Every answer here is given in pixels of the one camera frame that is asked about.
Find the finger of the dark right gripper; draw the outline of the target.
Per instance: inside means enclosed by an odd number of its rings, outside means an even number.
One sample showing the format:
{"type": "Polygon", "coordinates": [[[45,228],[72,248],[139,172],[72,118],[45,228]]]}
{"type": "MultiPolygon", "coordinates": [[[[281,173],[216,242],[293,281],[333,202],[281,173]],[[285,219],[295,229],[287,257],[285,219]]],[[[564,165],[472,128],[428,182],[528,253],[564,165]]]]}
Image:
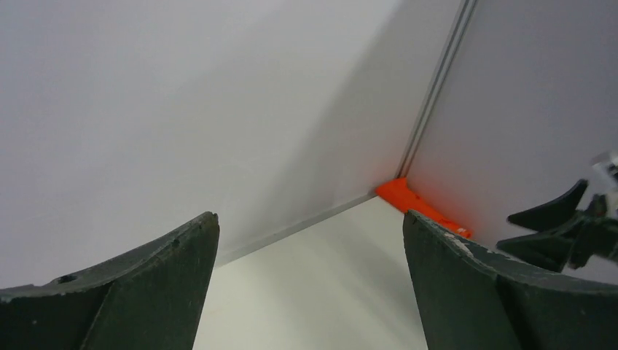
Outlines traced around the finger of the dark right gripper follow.
{"type": "Polygon", "coordinates": [[[556,228],[575,215],[587,188],[588,181],[580,179],[571,189],[558,198],[531,209],[511,214],[506,220],[510,224],[534,231],[556,228]]]}
{"type": "Polygon", "coordinates": [[[534,233],[498,241],[496,248],[538,268],[561,273],[573,243],[570,238],[534,233]]]}

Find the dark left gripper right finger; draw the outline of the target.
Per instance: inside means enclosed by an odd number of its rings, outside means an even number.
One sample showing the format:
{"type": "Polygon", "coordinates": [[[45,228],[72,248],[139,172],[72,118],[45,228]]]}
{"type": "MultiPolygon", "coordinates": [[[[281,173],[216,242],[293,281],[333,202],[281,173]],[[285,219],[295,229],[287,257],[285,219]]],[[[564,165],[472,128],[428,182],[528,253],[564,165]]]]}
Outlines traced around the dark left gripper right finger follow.
{"type": "Polygon", "coordinates": [[[430,349],[615,349],[617,286],[546,271],[409,211],[404,252],[430,349]]]}

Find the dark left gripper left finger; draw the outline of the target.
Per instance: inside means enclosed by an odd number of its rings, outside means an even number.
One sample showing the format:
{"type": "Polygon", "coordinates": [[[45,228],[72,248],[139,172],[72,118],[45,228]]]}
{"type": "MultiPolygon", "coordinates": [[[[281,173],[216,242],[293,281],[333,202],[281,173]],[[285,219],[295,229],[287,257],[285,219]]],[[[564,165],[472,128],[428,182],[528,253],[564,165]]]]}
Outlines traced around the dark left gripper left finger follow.
{"type": "Polygon", "coordinates": [[[3,349],[191,349],[219,245],[205,212],[51,282],[1,291],[3,349]]]}

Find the orange folded cloth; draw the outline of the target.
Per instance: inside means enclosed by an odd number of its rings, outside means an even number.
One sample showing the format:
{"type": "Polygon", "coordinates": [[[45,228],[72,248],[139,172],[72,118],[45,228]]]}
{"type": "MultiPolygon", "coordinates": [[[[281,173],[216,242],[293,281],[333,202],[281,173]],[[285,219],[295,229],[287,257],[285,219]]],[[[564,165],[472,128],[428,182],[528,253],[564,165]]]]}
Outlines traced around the orange folded cloth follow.
{"type": "Polygon", "coordinates": [[[448,219],[430,206],[419,194],[413,192],[407,186],[405,178],[393,179],[381,184],[375,189],[375,194],[404,214],[410,210],[418,211],[452,233],[464,238],[472,237],[472,231],[448,219]]]}

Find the aluminium corner frame post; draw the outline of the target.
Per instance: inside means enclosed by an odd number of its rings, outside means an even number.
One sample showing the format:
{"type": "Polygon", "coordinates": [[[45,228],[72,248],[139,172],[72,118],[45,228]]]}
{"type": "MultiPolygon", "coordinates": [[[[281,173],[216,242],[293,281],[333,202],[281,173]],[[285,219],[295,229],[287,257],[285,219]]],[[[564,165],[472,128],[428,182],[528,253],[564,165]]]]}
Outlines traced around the aluminium corner frame post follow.
{"type": "Polygon", "coordinates": [[[395,173],[395,179],[407,178],[415,154],[421,143],[424,131],[428,126],[429,120],[433,115],[434,107],[437,104],[443,85],[450,72],[454,58],[461,46],[463,37],[471,21],[477,6],[477,0],[460,1],[459,8],[455,14],[450,32],[445,40],[445,45],[437,61],[434,73],[432,74],[423,103],[418,111],[415,124],[411,130],[410,137],[404,149],[404,153],[395,173]]]}

